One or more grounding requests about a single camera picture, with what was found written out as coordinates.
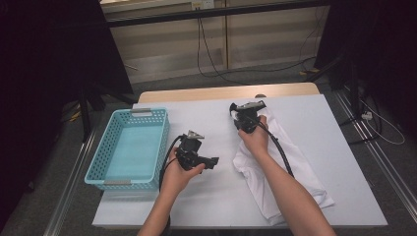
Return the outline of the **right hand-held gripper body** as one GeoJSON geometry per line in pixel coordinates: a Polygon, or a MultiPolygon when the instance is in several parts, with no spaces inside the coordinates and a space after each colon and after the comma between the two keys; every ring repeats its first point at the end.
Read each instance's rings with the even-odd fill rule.
{"type": "Polygon", "coordinates": [[[239,119],[240,124],[234,123],[238,130],[242,130],[247,134],[251,134],[255,131],[256,127],[260,123],[260,118],[258,116],[258,111],[266,108],[266,105],[262,100],[248,102],[240,106],[239,110],[239,119]]]}

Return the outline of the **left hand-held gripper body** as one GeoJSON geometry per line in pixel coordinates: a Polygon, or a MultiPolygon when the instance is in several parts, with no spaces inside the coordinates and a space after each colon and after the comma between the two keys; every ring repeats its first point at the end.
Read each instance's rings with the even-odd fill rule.
{"type": "Polygon", "coordinates": [[[204,159],[198,155],[198,150],[202,144],[204,136],[194,131],[180,136],[180,145],[176,150],[176,157],[184,170],[190,170],[199,164],[205,163],[204,159]]]}

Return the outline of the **light blue plastic basket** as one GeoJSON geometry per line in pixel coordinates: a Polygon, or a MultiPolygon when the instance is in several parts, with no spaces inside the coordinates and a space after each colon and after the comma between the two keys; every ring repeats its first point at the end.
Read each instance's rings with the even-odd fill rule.
{"type": "Polygon", "coordinates": [[[162,107],[114,111],[85,182],[103,191],[157,190],[169,129],[162,107]]]}

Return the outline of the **white shorts with black waistband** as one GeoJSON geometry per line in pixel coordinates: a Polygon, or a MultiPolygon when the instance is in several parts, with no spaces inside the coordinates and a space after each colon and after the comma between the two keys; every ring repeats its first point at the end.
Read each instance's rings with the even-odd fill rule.
{"type": "MultiPolygon", "coordinates": [[[[293,144],[278,120],[268,108],[259,111],[267,117],[268,130],[278,138],[283,148],[295,179],[310,193],[320,208],[331,207],[334,200],[312,169],[303,152],[293,144]]],[[[243,142],[239,144],[233,164],[237,172],[243,174],[253,198],[269,225],[276,225],[284,221],[267,178],[258,162],[246,149],[243,142]]]]}

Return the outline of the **person's right hand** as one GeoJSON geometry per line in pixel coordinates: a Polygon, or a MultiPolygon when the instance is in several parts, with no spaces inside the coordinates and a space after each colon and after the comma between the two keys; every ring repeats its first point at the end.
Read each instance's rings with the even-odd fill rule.
{"type": "Polygon", "coordinates": [[[264,115],[260,116],[260,124],[261,126],[258,126],[251,134],[242,130],[238,131],[245,147],[255,158],[264,157],[268,154],[268,133],[265,131],[267,118],[264,115]]]}

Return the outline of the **person's left hand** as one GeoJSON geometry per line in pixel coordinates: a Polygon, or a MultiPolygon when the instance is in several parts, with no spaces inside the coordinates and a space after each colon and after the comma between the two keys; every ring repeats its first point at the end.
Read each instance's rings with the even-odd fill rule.
{"type": "Polygon", "coordinates": [[[176,157],[176,147],[169,153],[168,163],[164,170],[160,193],[163,196],[176,198],[188,185],[190,180],[201,174],[205,165],[199,164],[190,170],[185,170],[176,157]]]}

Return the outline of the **wooden table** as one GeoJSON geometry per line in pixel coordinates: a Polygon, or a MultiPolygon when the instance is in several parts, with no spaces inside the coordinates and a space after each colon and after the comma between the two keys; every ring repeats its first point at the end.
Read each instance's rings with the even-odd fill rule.
{"type": "Polygon", "coordinates": [[[145,91],[140,95],[139,103],[249,98],[256,97],[257,95],[279,97],[319,93],[318,87],[313,83],[289,83],[224,88],[187,88],[145,91]]]}

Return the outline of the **white table mat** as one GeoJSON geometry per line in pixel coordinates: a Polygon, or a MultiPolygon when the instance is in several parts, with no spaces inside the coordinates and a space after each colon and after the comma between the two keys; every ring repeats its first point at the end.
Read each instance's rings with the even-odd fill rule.
{"type": "MultiPolygon", "coordinates": [[[[272,112],[290,140],[303,152],[334,204],[324,208],[335,227],[384,226],[387,221],[337,122],[321,94],[268,97],[272,112]]],[[[218,164],[193,178],[171,211],[173,228],[266,228],[246,184],[232,160],[240,139],[229,115],[228,99],[166,102],[170,138],[189,130],[204,136],[202,156],[218,164]]],[[[103,194],[92,221],[96,227],[140,227],[155,200],[152,193],[103,194]]]]}

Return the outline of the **black horizontal metal bar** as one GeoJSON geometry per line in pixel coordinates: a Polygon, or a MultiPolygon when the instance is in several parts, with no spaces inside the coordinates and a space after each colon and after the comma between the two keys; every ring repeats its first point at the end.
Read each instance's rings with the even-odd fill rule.
{"type": "Polygon", "coordinates": [[[195,10],[180,13],[169,13],[154,16],[127,17],[108,20],[106,25],[110,28],[129,27],[136,25],[148,25],[165,22],[185,21],[212,17],[253,14],[271,11],[294,10],[311,7],[328,6],[333,0],[287,0],[283,2],[245,5],[236,7],[224,7],[208,10],[195,10]]]}

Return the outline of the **black metal stand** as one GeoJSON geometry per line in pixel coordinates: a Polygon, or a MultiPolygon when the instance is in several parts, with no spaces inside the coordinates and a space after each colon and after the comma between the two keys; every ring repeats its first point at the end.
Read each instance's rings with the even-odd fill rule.
{"type": "Polygon", "coordinates": [[[337,56],[330,63],[325,65],[318,73],[307,79],[308,83],[313,83],[322,76],[331,71],[338,71],[339,81],[332,87],[334,89],[341,89],[345,83],[348,83],[349,88],[349,102],[353,117],[357,119],[360,116],[360,97],[358,89],[358,72],[357,66],[349,56],[337,56]]]}
{"type": "Polygon", "coordinates": [[[85,142],[91,134],[89,106],[91,106],[91,108],[94,111],[102,111],[106,107],[106,103],[102,98],[104,94],[110,95],[111,97],[130,105],[135,103],[135,100],[133,98],[130,98],[127,95],[122,94],[120,92],[116,92],[115,90],[112,90],[110,88],[106,88],[105,86],[99,83],[87,82],[82,84],[81,88],[79,89],[78,102],[80,104],[81,116],[83,121],[83,142],[85,142]]]}

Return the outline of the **black curtain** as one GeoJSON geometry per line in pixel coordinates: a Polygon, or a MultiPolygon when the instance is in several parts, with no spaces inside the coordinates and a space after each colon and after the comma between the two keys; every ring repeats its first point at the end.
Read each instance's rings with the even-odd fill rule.
{"type": "Polygon", "coordinates": [[[417,0],[332,0],[315,62],[352,55],[360,80],[417,138],[417,0]]]}
{"type": "Polygon", "coordinates": [[[132,87],[100,0],[0,0],[0,231],[51,152],[63,106],[132,87]]]}

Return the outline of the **white wall socket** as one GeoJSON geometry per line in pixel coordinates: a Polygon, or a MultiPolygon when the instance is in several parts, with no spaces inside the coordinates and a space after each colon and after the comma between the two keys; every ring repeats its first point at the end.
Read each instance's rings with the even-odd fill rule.
{"type": "Polygon", "coordinates": [[[193,10],[213,9],[214,0],[192,0],[191,7],[193,10]]]}

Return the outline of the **aluminium floor rail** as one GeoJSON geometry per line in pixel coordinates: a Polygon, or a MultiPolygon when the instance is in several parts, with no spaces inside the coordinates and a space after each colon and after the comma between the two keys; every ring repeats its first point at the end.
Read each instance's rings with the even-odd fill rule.
{"type": "Polygon", "coordinates": [[[370,125],[368,120],[363,120],[359,115],[353,113],[352,104],[343,91],[336,91],[334,95],[347,115],[349,123],[353,125],[355,131],[358,133],[360,144],[364,144],[370,151],[372,157],[378,163],[395,193],[405,206],[405,209],[417,224],[417,196],[405,183],[399,172],[389,160],[388,155],[378,143],[378,137],[382,138],[383,136],[370,125]]]}
{"type": "Polygon", "coordinates": [[[75,192],[78,187],[79,180],[81,178],[82,171],[89,156],[89,152],[91,150],[94,139],[95,131],[92,131],[83,141],[75,164],[66,182],[65,188],[55,209],[53,210],[52,216],[46,226],[43,236],[59,236],[66,215],[75,196],[75,192]]]}

